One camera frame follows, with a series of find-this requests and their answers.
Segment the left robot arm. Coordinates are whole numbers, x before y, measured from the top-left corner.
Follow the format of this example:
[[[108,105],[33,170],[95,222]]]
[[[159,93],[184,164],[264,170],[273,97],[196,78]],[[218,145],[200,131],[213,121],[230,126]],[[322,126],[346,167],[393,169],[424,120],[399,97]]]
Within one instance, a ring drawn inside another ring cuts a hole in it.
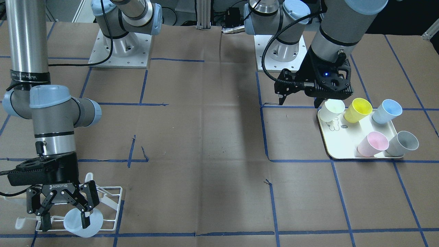
[[[270,35],[261,63],[262,70],[274,81],[274,92],[283,105],[290,94],[304,91],[314,98],[318,108],[326,99],[345,100],[353,95],[348,57],[387,5],[386,0],[326,0],[326,9],[311,12],[301,0],[250,0],[244,6],[247,34]],[[303,61],[294,72],[281,66],[278,77],[267,69],[266,59],[286,63],[296,58],[305,26],[323,14]]]

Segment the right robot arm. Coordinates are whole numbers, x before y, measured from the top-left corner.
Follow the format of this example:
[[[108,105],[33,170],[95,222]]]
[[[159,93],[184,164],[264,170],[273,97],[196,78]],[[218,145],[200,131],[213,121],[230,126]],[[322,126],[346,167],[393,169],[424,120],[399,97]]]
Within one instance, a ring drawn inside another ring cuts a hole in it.
[[[26,207],[40,222],[39,231],[52,230],[55,220],[50,208],[71,204],[74,209],[64,217],[80,230],[94,235],[100,231],[103,217],[96,209],[101,202],[99,187],[93,180],[81,183],[75,145],[75,128],[95,125],[102,117],[98,103],[72,97],[64,85],[51,83],[47,51],[44,0],[7,0],[10,35],[11,83],[2,101],[11,116],[31,119],[36,158],[1,172],[11,186],[27,186]]]

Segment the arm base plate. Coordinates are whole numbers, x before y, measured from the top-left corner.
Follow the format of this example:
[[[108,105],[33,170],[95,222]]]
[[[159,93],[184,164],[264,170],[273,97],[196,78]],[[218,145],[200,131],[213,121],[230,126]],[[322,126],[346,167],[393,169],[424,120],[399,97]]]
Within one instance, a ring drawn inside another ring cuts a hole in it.
[[[120,39],[114,39],[113,53],[106,62],[95,65],[100,68],[147,69],[153,37],[149,34],[128,33]],[[110,52],[110,39],[101,30],[97,35],[89,63],[98,63],[106,59]]]
[[[258,72],[263,72],[262,53],[271,37],[271,35],[254,36]],[[275,40],[265,55],[265,68],[268,72],[281,72],[285,68],[291,72],[297,72],[305,58],[306,52],[307,49],[303,35],[301,35],[299,42],[293,45],[282,44]]]

